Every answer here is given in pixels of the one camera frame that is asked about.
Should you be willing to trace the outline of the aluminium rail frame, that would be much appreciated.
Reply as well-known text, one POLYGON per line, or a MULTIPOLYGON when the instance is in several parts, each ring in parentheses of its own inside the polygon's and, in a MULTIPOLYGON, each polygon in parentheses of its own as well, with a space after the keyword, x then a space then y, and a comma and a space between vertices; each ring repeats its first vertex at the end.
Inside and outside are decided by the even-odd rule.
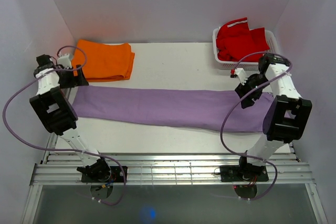
MULTIPOLYGON (((219 167, 238 164, 228 153, 219 132, 150 126, 79 118, 84 140, 128 167, 128 185, 216 185, 219 167)), ((227 146, 236 152, 252 147, 259 133, 225 133, 227 146)), ((299 162, 292 145, 280 148, 271 162, 278 169, 277 184, 313 184, 309 164, 299 162)), ((50 153, 34 168, 32 185, 80 185, 79 157, 71 152, 50 153)))

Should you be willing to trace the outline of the folded orange trousers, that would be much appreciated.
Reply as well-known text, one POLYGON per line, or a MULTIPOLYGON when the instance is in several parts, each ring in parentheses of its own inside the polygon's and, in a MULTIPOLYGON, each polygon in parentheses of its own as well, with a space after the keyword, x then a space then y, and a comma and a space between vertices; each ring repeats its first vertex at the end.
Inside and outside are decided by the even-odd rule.
POLYGON ((85 64, 82 68, 88 82, 112 82, 129 80, 135 53, 129 44, 106 45, 79 40, 72 66, 85 64))

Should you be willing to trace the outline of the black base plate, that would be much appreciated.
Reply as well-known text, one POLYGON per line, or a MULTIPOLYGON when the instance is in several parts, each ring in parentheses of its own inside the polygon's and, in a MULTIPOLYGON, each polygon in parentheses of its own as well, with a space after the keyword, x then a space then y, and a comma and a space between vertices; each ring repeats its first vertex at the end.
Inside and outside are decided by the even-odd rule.
POLYGON ((110 171, 105 175, 99 175, 97 173, 81 174, 80 181, 82 183, 122 183, 124 179, 127 180, 128 167, 122 166, 122 168, 123 171, 119 166, 110 166, 110 171))
POLYGON ((225 165, 219 167, 222 182, 257 182, 269 181, 265 166, 240 167, 239 165, 225 165))

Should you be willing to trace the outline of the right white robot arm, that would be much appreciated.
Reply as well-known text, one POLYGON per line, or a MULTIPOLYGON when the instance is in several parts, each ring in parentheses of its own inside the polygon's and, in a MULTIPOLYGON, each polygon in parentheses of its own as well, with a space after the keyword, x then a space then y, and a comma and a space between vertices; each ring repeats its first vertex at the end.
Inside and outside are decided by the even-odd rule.
POLYGON ((266 161, 273 153, 303 135, 312 103, 295 88, 290 68, 288 59, 267 53, 259 59, 257 74, 248 76, 243 68, 233 70, 240 81, 235 92, 242 99, 243 109, 253 106, 266 86, 271 87, 274 97, 262 123, 261 137, 239 159, 237 174, 242 180, 264 176, 266 161))

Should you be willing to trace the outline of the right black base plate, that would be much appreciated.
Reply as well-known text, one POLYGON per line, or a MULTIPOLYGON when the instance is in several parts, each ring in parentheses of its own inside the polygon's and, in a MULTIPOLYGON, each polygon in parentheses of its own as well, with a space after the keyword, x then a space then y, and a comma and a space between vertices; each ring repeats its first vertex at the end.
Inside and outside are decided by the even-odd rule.
POLYGON ((265 166, 240 167, 239 165, 225 165, 219 167, 222 182, 257 182, 269 181, 265 166))

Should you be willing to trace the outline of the red trousers in basket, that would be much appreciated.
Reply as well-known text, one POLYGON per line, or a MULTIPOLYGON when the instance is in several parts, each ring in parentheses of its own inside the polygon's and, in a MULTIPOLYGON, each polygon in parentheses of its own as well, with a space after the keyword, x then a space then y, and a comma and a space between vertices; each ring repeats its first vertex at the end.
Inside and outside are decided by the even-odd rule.
POLYGON ((219 60, 234 62, 248 54, 253 55, 244 59, 244 62, 257 62, 262 55, 255 53, 270 49, 266 42, 265 29, 261 27, 251 30, 246 17, 227 22, 219 29, 216 48, 219 60))

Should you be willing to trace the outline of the purple trousers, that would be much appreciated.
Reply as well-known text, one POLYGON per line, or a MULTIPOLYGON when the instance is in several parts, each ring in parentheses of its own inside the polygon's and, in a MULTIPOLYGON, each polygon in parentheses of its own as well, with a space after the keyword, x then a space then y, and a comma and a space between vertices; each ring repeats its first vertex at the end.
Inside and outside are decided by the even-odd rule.
POLYGON ((262 131, 274 98, 263 93, 242 109, 235 91, 79 87, 72 103, 81 118, 229 133, 262 131))

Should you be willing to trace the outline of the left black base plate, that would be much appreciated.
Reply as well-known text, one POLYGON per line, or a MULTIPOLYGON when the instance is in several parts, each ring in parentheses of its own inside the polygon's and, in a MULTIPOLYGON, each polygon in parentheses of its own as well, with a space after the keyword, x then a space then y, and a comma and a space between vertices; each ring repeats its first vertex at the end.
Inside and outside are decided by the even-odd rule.
POLYGON ((124 179, 127 180, 128 167, 122 166, 122 168, 123 171, 119 166, 110 166, 110 171, 105 175, 99 175, 97 173, 81 174, 80 181, 82 183, 122 183, 124 179))

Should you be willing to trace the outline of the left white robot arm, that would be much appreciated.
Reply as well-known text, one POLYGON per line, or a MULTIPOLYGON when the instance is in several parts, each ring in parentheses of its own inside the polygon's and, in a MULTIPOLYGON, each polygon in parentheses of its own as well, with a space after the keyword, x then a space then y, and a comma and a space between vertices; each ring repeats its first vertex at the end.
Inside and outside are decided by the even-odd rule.
POLYGON ((95 182, 106 182, 111 178, 111 168, 81 137, 77 129, 78 116, 62 91, 89 85, 81 69, 76 74, 72 72, 72 59, 71 54, 62 55, 56 63, 49 55, 36 58, 38 67, 34 77, 38 80, 38 91, 29 103, 49 133, 65 140, 73 150, 79 150, 82 166, 77 171, 95 182))

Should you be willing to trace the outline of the white plastic basket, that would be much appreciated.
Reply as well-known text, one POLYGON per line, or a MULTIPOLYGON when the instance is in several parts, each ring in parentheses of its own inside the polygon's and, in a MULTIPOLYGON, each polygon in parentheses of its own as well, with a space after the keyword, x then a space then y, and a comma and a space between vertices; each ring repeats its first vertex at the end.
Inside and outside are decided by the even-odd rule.
MULTIPOLYGON (((216 44, 216 38, 217 38, 218 31, 219 31, 219 27, 215 28, 213 30, 213 33, 212 33, 213 53, 214 53, 215 61, 218 64, 220 64, 220 69, 231 70, 232 67, 236 64, 236 62, 234 62, 234 61, 222 61, 222 60, 219 60, 219 58, 218 58, 219 50, 217 49, 217 44, 216 44)), ((269 46, 268 52, 279 54, 280 50, 279 50, 279 46, 278 46, 278 43, 276 41, 276 38, 275 38, 274 34, 269 30, 265 30, 265 38, 266 38, 266 42, 269 46)), ((243 68, 245 71, 257 71, 258 70, 258 63, 257 62, 241 62, 238 65, 238 67, 243 68)))

